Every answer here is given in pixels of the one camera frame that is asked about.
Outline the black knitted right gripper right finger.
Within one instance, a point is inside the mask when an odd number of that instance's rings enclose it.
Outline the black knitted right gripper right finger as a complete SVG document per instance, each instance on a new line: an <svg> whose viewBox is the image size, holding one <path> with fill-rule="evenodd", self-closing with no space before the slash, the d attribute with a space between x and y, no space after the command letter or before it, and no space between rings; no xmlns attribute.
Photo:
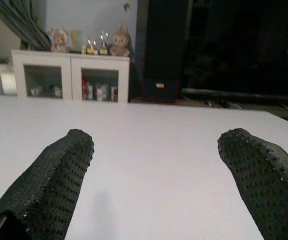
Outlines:
<svg viewBox="0 0 288 240"><path fill-rule="evenodd" d="M247 210L265 240L288 240L288 153L243 128L217 140Z"/></svg>

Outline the black knitted right gripper left finger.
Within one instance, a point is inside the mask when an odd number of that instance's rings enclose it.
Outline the black knitted right gripper left finger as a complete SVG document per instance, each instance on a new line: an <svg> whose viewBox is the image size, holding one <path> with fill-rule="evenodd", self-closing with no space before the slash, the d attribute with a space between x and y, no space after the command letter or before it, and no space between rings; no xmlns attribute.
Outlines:
<svg viewBox="0 0 288 240"><path fill-rule="evenodd" d="M80 129L48 145L0 198L0 240L63 240L94 154Z"/></svg>

